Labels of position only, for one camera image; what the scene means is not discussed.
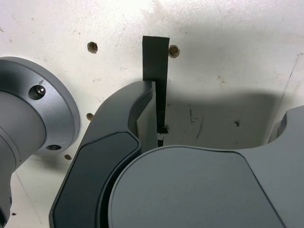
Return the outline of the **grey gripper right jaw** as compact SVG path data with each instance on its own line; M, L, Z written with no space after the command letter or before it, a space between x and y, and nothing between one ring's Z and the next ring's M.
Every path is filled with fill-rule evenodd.
M281 131L256 148L167 146L142 154L114 184L109 227L303 227L303 107L286 112Z

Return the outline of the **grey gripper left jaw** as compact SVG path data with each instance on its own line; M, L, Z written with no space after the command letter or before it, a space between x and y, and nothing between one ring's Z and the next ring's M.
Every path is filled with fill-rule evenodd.
M97 109L49 213L52 228L106 228L112 188L142 153L137 120L153 100L152 81L131 83Z

